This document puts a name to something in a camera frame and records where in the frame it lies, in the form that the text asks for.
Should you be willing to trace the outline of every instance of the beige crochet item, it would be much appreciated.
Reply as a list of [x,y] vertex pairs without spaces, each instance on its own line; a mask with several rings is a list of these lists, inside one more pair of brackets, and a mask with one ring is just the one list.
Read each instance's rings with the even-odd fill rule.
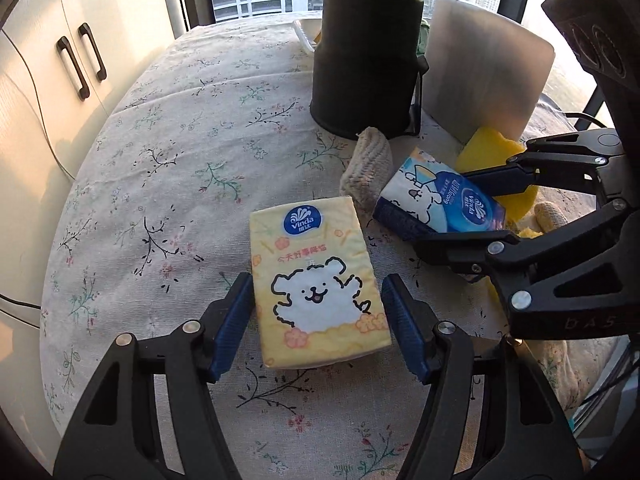
[[536,214],[538,225],[545,233],[568,224],[564,213],[553,202],[539,202],[533,211]]
[[349,166],[340,178],[340,195],[351,196],[356,208],[372,214],[392,173],[389,141],[378,129],[370,126],[358,135]]

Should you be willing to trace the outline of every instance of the tissue pack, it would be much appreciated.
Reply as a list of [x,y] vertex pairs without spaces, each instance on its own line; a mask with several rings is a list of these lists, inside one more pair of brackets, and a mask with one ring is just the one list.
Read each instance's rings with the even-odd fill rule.
[[419,148],[386,184],[373,213],[409,242],[432,232],[500,230],[504,217],[492,197]]
[[249,229],[265,366],[311,368],[391,345],[351,197],[256,211]]

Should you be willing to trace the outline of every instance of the blue tissue pack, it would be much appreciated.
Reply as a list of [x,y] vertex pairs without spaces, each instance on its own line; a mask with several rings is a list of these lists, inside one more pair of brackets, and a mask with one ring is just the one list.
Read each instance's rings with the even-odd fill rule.
[[373,218],[413,242],[433,232],[500,230],[505,211],[465,177],[415,148],[382,190]]

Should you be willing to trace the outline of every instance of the cartoon dog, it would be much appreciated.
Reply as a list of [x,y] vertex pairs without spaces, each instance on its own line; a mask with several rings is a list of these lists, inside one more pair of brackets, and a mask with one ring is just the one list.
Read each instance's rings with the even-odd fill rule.
[[286,296],[273,307],[276,318],[309,333],[355,323],[363,313],[368,314],[371,302],[357,300],[362,280],[354,274],[341,280],[346,269],[340,258],[332,256],[324,265],[296,269],[289,276],[276,275],[271,291]]
[[399,171],[404,173],[405,179],[409,180],[414,186],[407,192],[407,195],[411,197],[410,199],[405,198],[404,194],[401,195],[403,204],[400,207],[421,222],[429,224],[436,231],[446,232],[447,218],[444,214],[444,209],[437,207],[442,204],[442,197],[435,187],[436,174],[420,164],[415,164],[413,172],[403,171],[402,168]]

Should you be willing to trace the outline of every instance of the cabinet handle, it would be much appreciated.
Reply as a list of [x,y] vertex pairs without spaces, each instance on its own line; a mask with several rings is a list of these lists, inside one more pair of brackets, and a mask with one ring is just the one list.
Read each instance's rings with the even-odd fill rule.
[[95,44],[94,35],[91,33],[91,27],[89,27],[87,22],[84,22],[80,27],[78,27],[78,32],[80,33],[80,37],[85,34],[89,37],[89,42],[91,42],[91,46],[94,48],[95,57],[97,57],[98,65],[100,66],[100,70],[98,70],[95,75],[98,78],[98,81],[104,81],[107,79],[107,69],[104,67],[104,63],[100,57],[100,52],[98,52],[98,46]]
[[82,101],[84,101],[91,94],[89,92],[89,86],[87,85],[86,81],[84,80],[84,76],[82,75],[82,71],[80,70],[80,66],[78,65],[78,62],[76,61],[76,56],[74,56],[74,51],[71,49],[71,44],[69,43],[69,40],[66,38],[66,36],[62,36],[62,38],[60,38],[58,40],[58,42],[56,43],[56,46],[57,46],[58,52],[60,54],[62,53],[63,50],[66,50],[66,53],[69,54],[69,57],[71,58],[71,63],[73,64],[74,68],[76,69],[76,73],[78,74],[78,77],[80,78],[80,84],[82,85],[80,87],[80,89],[78,90],[78,95],[80,96]]

